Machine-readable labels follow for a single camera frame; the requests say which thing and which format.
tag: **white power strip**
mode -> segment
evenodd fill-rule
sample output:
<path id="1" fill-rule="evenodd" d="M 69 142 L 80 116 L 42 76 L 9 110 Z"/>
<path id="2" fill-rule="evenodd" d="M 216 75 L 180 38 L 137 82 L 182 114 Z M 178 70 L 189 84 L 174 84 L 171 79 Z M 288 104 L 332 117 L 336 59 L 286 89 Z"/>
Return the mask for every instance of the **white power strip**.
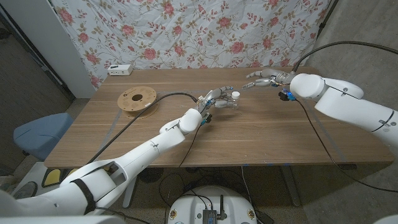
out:
<path id="1" fill-rule="evenodd" d="M 108 68 L 110 75 L 130 75 L 132 72 L 132 65 L 111 65 Z"/>

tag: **floral curtain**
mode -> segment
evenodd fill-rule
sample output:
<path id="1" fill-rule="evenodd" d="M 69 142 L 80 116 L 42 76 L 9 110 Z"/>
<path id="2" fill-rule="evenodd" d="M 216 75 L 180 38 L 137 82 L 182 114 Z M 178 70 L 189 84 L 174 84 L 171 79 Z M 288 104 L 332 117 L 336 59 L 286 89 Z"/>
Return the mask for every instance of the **floral curtain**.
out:
<path id="1" fill-rule="evenodd" d="M 134 69 L 291 66 L 328 0 L 53 0 L 91 83 Z"/>

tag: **blue chair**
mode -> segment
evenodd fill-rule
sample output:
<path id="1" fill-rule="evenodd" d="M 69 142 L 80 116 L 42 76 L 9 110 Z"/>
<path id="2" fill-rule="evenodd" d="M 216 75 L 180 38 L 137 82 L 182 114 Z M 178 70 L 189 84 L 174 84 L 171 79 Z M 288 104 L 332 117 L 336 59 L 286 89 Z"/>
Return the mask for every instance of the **blue chair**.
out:
<path id="1" fill-rule="evenodd" d="M 68 113 L 45 116 L 16 128 L 14 142 L 23 151 L 44 161 L 72 123 Z"/>

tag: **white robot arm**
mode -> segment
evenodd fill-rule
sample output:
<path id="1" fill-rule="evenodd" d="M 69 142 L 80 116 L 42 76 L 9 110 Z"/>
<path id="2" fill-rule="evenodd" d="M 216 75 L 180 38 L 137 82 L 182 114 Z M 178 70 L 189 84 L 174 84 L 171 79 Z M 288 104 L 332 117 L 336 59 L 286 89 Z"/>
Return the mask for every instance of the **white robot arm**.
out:
<path id="1" fill-rule="evenodd" d="M 363 128 L 385 143 L 398 147 L 397 111 L 363 100 L 360 87 L 319 75 L 285 73 L 274 69 L 253 72 L 247 78 L 259 76 L 255 82 L 244 85 L 253 86 L 287 86 L 291 94 L 317 102 L 315 109 L 332 118 Z"/>
<path id="2" fill-rule="evenodd" d="M 108 208 L 124 192 L 130 181 L 157 159 L 163 152 L 184 141 L 185 135 L 204 122 L 210 122 L 208 110 L 219 101 L 228 101 L 230 94 L 225 86 L 210 91 L 198 104 L 181 118 L 167 123 L 160 134 L 125 155 L 83 166 L 65 180 L 60 187 L 45 194 L 13 199 L 0 191 L 0 217 L 36 217 L 65 215 L 96 215 Z"/>

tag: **screw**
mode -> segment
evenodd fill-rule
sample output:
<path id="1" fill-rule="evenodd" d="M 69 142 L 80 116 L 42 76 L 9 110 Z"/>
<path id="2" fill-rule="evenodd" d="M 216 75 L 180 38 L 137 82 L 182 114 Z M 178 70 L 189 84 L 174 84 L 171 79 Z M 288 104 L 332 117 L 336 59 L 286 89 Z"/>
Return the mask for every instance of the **screw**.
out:
<path id="1" fill-rule="evenodd" d="M 177 211 L 176 210 L 172 210 L 170 212 L 170 218 L 173 220 L 176 216 L 177 216 Z"/>
<path id="2" fill-rule="evenodd" d="M 249 210 L 248 210 L 248 217 L 249 217 L 250 219 L 253 219 L 255 216 L 256 216 L 256 214 L 254 213 L 254 211 L 251 210 L 251 209 L 249 209 Z"/>

